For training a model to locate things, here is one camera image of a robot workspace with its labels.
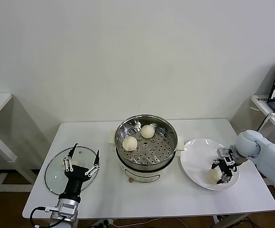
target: white wall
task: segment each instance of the white wall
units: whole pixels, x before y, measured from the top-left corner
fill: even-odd
[[[49,142],[60,122],[231,120],[272,65],[275,0],[0,0],[0,92]]]

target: white desk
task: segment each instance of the white desk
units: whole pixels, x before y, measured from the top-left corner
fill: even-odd
[[[9,93],[0,94],[0,111],[7,104],[7,102],[12,98]],[[3,143],[0,139],[0,155],[9,162],[23,177],[25,177],[30,183],[34,183],[36,180],[36,175],[29,169],[26,169],[24,165],[21,164],[18,157],[8,148],[7,145]],[[7,177],[7,173],[2,173],[0,175],[0,191],[6,192],[30,192],[31,185],[5,185],[3,181]]]
[[[177,134],[183,136],[184,142],[209,138],[229,146],[237,136],[225,119],[174,120],[170,123]],[[24,207],[23,217],[29,218],[37,206],[56,206],[58,196],[46,188],[45,170],[54,156],[75,143],[99,149],[101,167],[94,182],[81,192],[78,219],[247,214],[275,210],[275,200],[251,161],[240,167],[237,184],[226,191],[207,190],[192,182],[180,168],[179,158],[172,161],[158,181],[130,183],[120,168],[116,153],[107,143],[111,130],[119,124],[62,123]],[[47,219],[50,213],[36,211],[34,218]]]
[[[261,110],[264,115],[271,113],[273,110],[267,104],[268,95],[254,95],[251,100]],[[275,116],[269,119],[275,126]]]

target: wooden floor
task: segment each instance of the wooden floor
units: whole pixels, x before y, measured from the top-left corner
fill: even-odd
[[[11,173],[5,180],[6,184],[25,184],[27,181],[17,173]],[[275,190],[269,187],[275,198]],[[31,228],[29,221],[22,217],[24,205],[28,199],[29,193],[0,193],[0,228]],[[275,228],[275,211],[265,213],[255,213],[249,218],[260,228]],[[189,217],[181,218],[189,228],[210,228],[213,225],[212,217]],[[120,219],[115,221],[115,225],[123,226],[139,222],[145,222],[149,219]],[[92,225],[94,220],[79,221],[79,228],[87,228]],[[147,224],[130,226],[128,228],[185,228],[176,218],[162,218]],[[252,228],[252,225],[243,222],[235,228]]]

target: black cable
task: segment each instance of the black cable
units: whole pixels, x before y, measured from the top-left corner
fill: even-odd
[[[257,228],[260,228],[256,223],[252,222],[250,218],[246,217],[248,219],[248,222],[252,224],[252,227],[256,226]]]
[[[260,127],[261,127],[261,125],[264,123],[264,121],[266,120],[266,118],[269,116],[269,114],[264,118],[264,120],[261,122],[261,124],[260,124],[260,126],[257,128],[257,132],[260,130]]]
[[[33,227],[36,226],[36,224],[33,221],[33,214],[36,210],[45,210],[46,207],[36,207],[32,210],[31,214],[29,215],[29,222],[32,224]],[[60,224],[61,222],[63,222],[66,219],[66,217],[63,217],[61,220],[59,220],[58,222],[52,224],[52,225],[48,225],[48,226],[39,226],[39,228],[52,228],[57,226],[58,224]]]
[[[248,217],[246,217],[248,220],[241,220],[241,221],[239,221],[239,222],[237,222],[237,223],[235,223],[235,224],[233,224],[233,225],[231,225],[231,226],[229,226],[229,227],[227,227],[227,228],[233,228],[233,227],[235,227],[235,226],[237,226],[237,225],[239,225],[239,224],[241,224],[241,223],[243,223],[243,222],[249,222],[251,225],[252,225],[252,228],[255,228],[255,227],[257,227],[257,228],[260,228],[256,223],[254,223],[254,222],[252,222],[251,220],[250,220],[250,218],[248,218]]]

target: table leg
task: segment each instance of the table leg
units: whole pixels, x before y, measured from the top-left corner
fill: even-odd
[[[227,228],[236,222],[239,222],[243,218],[248,216],[248,214],[237,214],[237,215],[229,215],[228,217],[221,220],[219,223],[212,226],[212,228]]]
[[[34,184],[36,181],[36,175],[29,169],[23,167],[19,162],[18,157],[4,144],[0,139],[0,155],[6,159],[24,178],[30,183]]]

